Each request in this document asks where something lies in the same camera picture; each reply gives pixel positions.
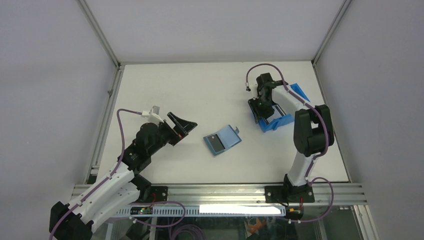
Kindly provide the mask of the blue plastic bin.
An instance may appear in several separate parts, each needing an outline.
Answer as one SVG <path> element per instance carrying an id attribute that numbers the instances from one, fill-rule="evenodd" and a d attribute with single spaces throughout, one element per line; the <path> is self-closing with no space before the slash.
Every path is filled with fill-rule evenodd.
<path id="1" fill-rule="evenodd" d="M 303 92 L 301 87 L 297 83 L 290 84 L 289 87 L 291 90 L 293 90 L 296 94 L 301 96 L 306 101 L 310 101 L 309 98 L 306 96 L 306 94 Z M 268 131 L 275 131 L 277 128 L 288 125 L 292 122 L 294 122 L 294 117 L 291 114 L 285 113 L 283 109 L 277 104 L 273 105 L 272 109 L 274 110 L 273 115 L 270 117 L 264 119 L 260 118 L 258 120 L 258 125 L 260 129 L 266 133 Z"/>

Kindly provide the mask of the silver credit card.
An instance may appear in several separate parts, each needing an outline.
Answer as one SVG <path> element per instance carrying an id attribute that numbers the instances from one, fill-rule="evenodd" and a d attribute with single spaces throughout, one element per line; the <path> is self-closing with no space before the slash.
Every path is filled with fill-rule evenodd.
<path id="1" fill-rule="evenodd" d="M 212 150 L 214 153 L 221 152 L 225 149 L 223 143 L 221 142 L 219 136 L 217 134 L 213 134 L 211 136 L 207 137 L 210 146 L 212 147 Z"/>

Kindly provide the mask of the teal leather card holder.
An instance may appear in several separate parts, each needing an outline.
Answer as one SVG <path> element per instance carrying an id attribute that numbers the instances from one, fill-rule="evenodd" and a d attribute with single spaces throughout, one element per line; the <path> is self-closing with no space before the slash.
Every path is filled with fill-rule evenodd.
<path id="1" fill-rule="evenodd" d="M 217 156 L 228 151 L 229 149 L 233 148 L 234 146 L 236 146 L 242 141 L 242 139 L 239 136 L 239 133 L 240 133 L 240 130 L 237 127 L 233 128 L 231 125 L 227 125 L 215 133 L 204 136 L 203 140 L 206 146 L 208 147 L 208 149 L 210 150 L 211 154 L 213 156 Z M 213 152 L 213 149 L 209 143 L 208 137 L 214 134 L 217 134 L 219 136 L 221 142 L 224 145 L 224 148 L 225 148 L 224 150 L 219 152 Z"/>

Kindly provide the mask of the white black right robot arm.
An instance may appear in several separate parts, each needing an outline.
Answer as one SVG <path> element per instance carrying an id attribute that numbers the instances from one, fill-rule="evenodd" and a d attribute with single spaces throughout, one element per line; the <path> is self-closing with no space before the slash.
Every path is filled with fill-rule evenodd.
<path id="1" fill-rule="evenodd" d="M 274 81 L 270 73 L 256 78 L 253 97 L 248 100 L 256 124 L 268 123 L 276 110 L 294 119 L 293 142 L 296 155 L 292 167 L 284 176 L 281 195 L 289 203 L 296 202 L 312 187 L 311 172 L 316 161 L 334 144 L 331 112 L 327 105 L 312 105 L 282 79 Z"/>

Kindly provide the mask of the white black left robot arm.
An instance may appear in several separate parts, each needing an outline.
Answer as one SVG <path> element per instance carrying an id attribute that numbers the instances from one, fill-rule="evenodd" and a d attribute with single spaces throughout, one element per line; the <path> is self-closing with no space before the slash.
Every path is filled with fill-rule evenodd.
<path id="1" fill-rule="evenodd" d="M 154 109 L 139 112 L 142 124 L 129 145 L 122 145 L 117 161 L 105 175 L 69 201 L 58 201 L 50 210 L 49 239 L 90 240 L 115 212 L 133 202 L 145 203 L 151 196 L 151 182 L 141 176 L 152 156 L 166 145 L 175 146 L 197 127 L 197 123 L 167 116 L 170 126 Z"/>

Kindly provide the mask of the small green circuit board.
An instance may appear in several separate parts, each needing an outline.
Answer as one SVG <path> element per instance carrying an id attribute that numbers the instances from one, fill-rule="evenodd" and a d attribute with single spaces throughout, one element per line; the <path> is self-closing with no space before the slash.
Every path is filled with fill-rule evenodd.
<path id="1" fill-rule="evenodd" d="M 130 209 L 131 215 L 151 215 L 153 208 L 151 206 L 135 206 Z"/>

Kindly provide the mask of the orange object under table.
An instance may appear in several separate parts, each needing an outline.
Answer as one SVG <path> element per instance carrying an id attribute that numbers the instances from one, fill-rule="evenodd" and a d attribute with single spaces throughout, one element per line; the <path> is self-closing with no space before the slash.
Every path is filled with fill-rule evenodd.
<path id="1" fill-rule="evenodd" d="M 245 229 L 249 234 L 256 234 L 260 229 L 262 229 L 267 224 L 266 220 L 253 217 L 245 221 Z"/>

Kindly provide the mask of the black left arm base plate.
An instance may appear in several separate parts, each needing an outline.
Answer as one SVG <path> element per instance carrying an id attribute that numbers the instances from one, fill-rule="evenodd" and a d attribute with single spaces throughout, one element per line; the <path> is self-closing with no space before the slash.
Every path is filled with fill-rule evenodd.
<path id="1" fill-rule="evenodd" d="M 135 203 L 156 203 L 168 200 L 169 188 L 165 185 L 153 185 L 140 191 Z"/>

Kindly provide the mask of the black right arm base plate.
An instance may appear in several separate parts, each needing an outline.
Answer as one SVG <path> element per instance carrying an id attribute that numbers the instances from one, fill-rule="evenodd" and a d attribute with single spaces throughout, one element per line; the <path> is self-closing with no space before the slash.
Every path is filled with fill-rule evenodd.
<path id="1" fill-rule="evenodd" d="M 264 187 L 266 203 L 314 203 L 311 186 L 267 185 Z"/>

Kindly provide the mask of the aluminium front frame rail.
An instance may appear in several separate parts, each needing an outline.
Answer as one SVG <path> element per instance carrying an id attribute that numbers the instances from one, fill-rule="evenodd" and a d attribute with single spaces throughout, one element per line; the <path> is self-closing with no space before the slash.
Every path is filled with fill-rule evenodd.
<path id="1" fill-rule="evenodd" d="M 279 183 L 251 184 L 168 184 L 168 201 L 177 201 L 185 206 L 203 204 L 276 205 L 266 203 L 265 186 Z M 333 183 L 335 206 L 367 205 L 367 197 L 360 183 Z"/>

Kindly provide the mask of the aluminium left frame post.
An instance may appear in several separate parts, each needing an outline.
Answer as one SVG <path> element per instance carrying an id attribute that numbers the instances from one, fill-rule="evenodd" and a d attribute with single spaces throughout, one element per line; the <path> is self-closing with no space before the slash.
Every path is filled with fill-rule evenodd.
<path id="1" fill-rule="evenodd" d="M 92 12 L 90 8 L 89 3 L 86 0 L 76 0 L 76 2 L 78 3 L 81 9 L 81 12 L 84 14 L 85 18 L 87 19 L 90 27 L 92 28 L 94 34 L 98 38 L 100 45 L 105 50 L 112 64 L 116 68 L 119 68 L 121 64 L 116 54 L 114 53 L 109 41 L 107 40 L 104 32 L 102 31 L 100 24 L 98 23 L 96 17 L 94 16 L 94 13 Z"/>

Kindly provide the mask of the aluminium frame post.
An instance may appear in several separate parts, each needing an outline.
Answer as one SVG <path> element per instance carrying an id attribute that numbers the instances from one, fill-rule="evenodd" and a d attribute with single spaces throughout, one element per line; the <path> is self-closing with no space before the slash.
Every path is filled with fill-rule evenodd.
<path id="1" fill-rule="evenodd" d="M 319 45 L 319 48 L 317 49 L 314 57 L 311 60 L 312 66 L 315 67 L 318 63 L 318 61 L 321 58 L 321 55 L 323 54 L 324 50 L 326 49 L 327 45 L 329 44 L 332 36 L 334 35 L 336 29 L 340 25 L 344 15 L 348 11 L 350 5 L 352 3 L 352 0 L 344 0 L 342 2 L 342 5 L 337 11 L 337 14 L 335 15 L 332 23 L 330 24 L 330 27 L 328 28 L 321 44 Z"/>
<path id="2" fill-rule="evenodd" d="M 94 16 L 94 13 L 92 12 L 90 8 L 89 3 L 86 0 L 76 0 L 76 2 L 78 3 L 81 9 L 81 12 L 84 14 L 85 18 L 87 19 L 90 27 L 92 28 L 94 34 L 98 38 L 100 45 L 105 50 L 112 64 L 116 68 L 119 68 L 121 64 L 116 54 L 114 53 L 109 41 L 107 40 L 104 32 L 102 31 L 100 24 L 98 23 L 96 17 Z"/>

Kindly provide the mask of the aluminium right frame post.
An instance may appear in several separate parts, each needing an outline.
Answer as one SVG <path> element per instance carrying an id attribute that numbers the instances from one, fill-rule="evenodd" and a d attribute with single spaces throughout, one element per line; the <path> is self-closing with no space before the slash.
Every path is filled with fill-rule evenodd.
<path id="1" fill-rule="evenodd" d="M 324 50 L 326 49 L 327 45 L 329 44 L 332 36 L 334 35 L 336 29 L 340 25 L 344 15 L 348 11 L 350 5 L 352 3 L 352 0 L 344 0 L 342 2 L 342 5 L 337 11 L 337 14 L 335 15 L 332 23 L 330 24 L 330 27 L 328 28 L 321 44 L 319 45 L 319 48 L 317 49 L 314 57 L 311 60 L 312 66 L 315 67 L 318 63 L 318 61 L 321 58 L 321 55 L 323 54 Z"/>

